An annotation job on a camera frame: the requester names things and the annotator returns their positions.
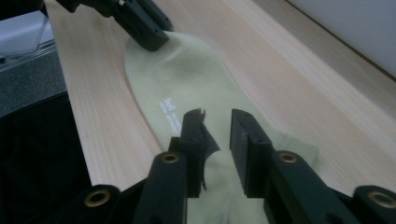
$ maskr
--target white wall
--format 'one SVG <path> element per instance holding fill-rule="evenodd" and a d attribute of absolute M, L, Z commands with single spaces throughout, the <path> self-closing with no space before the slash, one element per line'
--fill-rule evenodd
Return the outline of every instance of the white wall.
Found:
<path fill-rule="evenodd" d="M 396 77 L 396 0 L 290 0 Z"/>

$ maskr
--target wooden table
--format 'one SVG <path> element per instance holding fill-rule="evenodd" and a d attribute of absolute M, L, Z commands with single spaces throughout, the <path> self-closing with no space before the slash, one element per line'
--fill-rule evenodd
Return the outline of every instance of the wooden table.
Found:
<path fill-rule="evenodd" d="M 330 187 L 396 191 L 396 83 L 277 0 L 162 0 L 176 31 L 201 37 L 271 124 L 319 147 Z M 124 74 L 129 36 L 113 19 L 47 2 L 93 184 L 126 189 L 160 152 Z"/>

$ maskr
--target screw hole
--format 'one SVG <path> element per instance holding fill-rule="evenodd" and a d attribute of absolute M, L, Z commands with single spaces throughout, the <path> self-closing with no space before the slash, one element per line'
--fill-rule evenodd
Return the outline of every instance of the screw hole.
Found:
<path fill-rule="evenodd" d="M 289 153 L 282 153 L 280 154 L 279 157 L 284 162 L 288 162 L 288 163 L 297 162 L 297 158 Z"/>
<path fill-rule="evenodd" d="M 178 155 L 175 154 L 167 154 L 165 156 L 163 156 L 163 162 L 166 163 L 173 163 L 178 161 Z"/>
<path fill-rule="evenodd" d="M 85 198 L 85 205 L 87 207 L 97 207 L 106 203 L 110 199 L 110 192 L 107 189 L 99 189 L 90 193 Z"/>
<path fill-rule="evenodd" d="M 396 200 L 388 196 L 387 194 L 372 191 L 369 193 L 369 198 L 376 204 L 386 208 L 396 208 Z"/>

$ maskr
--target wood grain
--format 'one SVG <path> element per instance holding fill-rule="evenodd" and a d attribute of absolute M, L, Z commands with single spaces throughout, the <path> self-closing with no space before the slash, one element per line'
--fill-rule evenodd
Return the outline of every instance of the wood grain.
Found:
<path fill-rule="evenodd" d="M 213 47 L 273 126 L 319 147 L 330 187 L 396 191 L 395 82 L 284 1 L 157 4 Z M 92 183 L 125 189 L 160 151 L 123 72 L 128 35 L 90 8 L 47 7 Z"/>

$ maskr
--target fabric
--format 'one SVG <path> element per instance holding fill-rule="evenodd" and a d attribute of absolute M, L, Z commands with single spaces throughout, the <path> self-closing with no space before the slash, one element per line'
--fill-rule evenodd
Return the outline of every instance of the fabric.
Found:
<path fill-rule="evenodd" d="M 247 199 L 229 150 L 232 109 L 252 114 L 277 150 L 289 150 L 312 163 L 316 147 L 277 132 L 238 88 L 216 53 L 192 35 L 167 33 L 170 40 L 156 52 L 130 41 L 125 71 L 147 123 L 163 150 L 179 136 L 183 115 L 206 112 L 205 126 L 221 151 L 205 165 L 207 191 L 188 201 L 188 223 L 265 223 L 263 199 Z"/>

